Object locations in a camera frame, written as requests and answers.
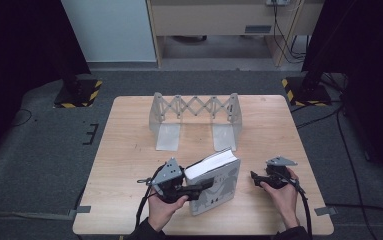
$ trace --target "white book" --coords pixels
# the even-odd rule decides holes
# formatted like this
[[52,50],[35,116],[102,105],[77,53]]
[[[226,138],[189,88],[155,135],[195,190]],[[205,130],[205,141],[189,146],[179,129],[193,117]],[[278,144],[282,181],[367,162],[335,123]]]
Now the white book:
[[198,200],[190,201],[192,215],[201,214],[234,198],[240,163],[241,160],[228,148],[185,169],[187,185],[214,180],[213,186],[203,190]]

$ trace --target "hazard stripe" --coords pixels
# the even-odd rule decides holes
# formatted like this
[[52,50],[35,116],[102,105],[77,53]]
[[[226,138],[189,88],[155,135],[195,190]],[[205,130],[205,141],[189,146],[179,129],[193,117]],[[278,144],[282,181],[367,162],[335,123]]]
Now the hazard stripe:
[[89,101],[88,102],[83,102],[83,103],[61,103],[59,105],[54,105],[54,107],[56,108],[75,108],[75,107],[89,107],[91,106],[93,103],[94,103],[94,100],[95,98],[97,97],[98,95],[98,92],[100,90],[100,87],[101,87],[101,84],[103,83],[103,81],[101,80],[98,80],[96,83],[95,83],[95,86],[94,86],[94,89],[93,89],[93,92],[91,93],[90,97],[89,97]]
[[294,94],[288,84],[287,79],[282,79],[282,86],[285,89],[285,93],[287,94],[288,101],[290,101],[291,105],[297,105],[297,106],[328,106],[327,102],[324,101],[296,101],[294,99]]
[[284,86],[285,93],[287,94],[287,97],[288,97],[288,101],[290,101],[291,105],[294,105],[295,104],[294,94],[288,85],[287,79],[282,79],[282,86]]

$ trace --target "black and yellow hazard tape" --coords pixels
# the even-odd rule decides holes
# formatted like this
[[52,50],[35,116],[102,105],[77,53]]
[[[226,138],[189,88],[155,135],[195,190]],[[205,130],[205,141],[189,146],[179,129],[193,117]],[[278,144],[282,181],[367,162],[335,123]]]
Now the black and yellow hazard tape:
[[307,101],[301,101],[297,100],[295,98],[295,94],[293,93],[288,80],[282,79],[282,86],[285,89],[285,93],[287,94],[288,101],[290,101],[291,105],[297,105],[297,106],[328,106],[328,102],[325,101],[318,101],[318,100],[307,100]]
[[65,102],[58,102],[54,103],[55,108],[75,108],[75,107],[89,107],[94,103],[95,98],[98,95],[98,91],[100,90],[100,86],[103,83],[101,80],[95,81],[95,85],[93,86],[93,89],[90,91],[89,98],[86,101],[82,102],[74,102],[74,101],[65,101]]

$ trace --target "metal stand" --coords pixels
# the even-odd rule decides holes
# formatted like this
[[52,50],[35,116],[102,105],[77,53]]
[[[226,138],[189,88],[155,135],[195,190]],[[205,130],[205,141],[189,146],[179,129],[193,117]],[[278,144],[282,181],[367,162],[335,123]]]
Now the metal stand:
[[[232,151],[236,151],[238,135],[242,129],[242,114],[238,94],[231,94],[224,103],[216,96],[210,96],[205,102],[199,97],[193,96],[191,100],[185,102],[180,95],[176,95],[168,102],[158,92],[154,94],[149,116],[150,130],[155,135],[156,150],[178,150],[179,132],[185,111],[191,112],[194,116],[198,116],[202,111],[207,111],[212,119],[216,118],[216,114],[226,113],[225,124],[213,122],[211,124],[214,149],[221,151],[230,147]],[[168,112],[176,115],[179,123],[164,123]]]

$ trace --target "white cabinet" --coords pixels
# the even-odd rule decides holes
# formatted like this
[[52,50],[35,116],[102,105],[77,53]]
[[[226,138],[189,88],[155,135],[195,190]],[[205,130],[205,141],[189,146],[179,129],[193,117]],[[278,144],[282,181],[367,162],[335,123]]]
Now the white cabinet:
[[62,0],[87,62],[156,62],[145,0]]

